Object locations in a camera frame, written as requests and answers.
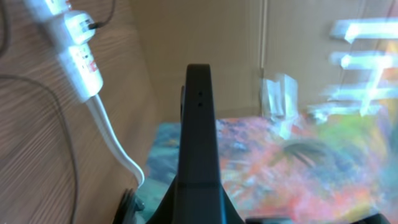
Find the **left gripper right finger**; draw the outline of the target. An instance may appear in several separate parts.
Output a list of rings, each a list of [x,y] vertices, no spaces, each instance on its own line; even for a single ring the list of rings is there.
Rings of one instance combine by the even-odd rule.
[[[229,199],[225,189],[222,189],[221,196],[221,214],[224,224],[245,224],[244,220],[239,216],[233,203]]]

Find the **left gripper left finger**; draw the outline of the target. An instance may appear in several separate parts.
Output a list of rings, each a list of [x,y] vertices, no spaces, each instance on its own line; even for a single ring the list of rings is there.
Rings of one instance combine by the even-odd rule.
[[[172,224],[175,210],[176,177],[166,191],[160,205],[146,224]]]

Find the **blue screen Galaxy smartphone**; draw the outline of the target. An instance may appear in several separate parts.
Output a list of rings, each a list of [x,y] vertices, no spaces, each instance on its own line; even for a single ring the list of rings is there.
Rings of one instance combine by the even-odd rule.
[[[226,223],[210,66],[190,64],[185,81],[174,223]]]

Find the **white power strip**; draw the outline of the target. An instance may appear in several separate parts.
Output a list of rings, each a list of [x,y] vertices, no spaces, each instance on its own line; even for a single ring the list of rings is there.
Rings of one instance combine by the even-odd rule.
[[[51,41],[58,60],[81,102],[98,95],[103,79],[88,42],[68,45],[63,15],[72,9],[70,1],[25,0],[32,17]]]

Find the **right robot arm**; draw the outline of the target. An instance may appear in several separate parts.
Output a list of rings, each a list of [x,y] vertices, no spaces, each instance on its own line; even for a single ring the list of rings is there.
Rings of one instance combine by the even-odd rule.
[[[354,219],[338,218],[338,219],[308,219],[308,220],[294,220],[289,217],[256,217],[247,218],[247,224],[298,224],[298,223],[321,223],[321,224],[392,224],[386,216],[381,213],[375,213],[368,216],[361,216]]]

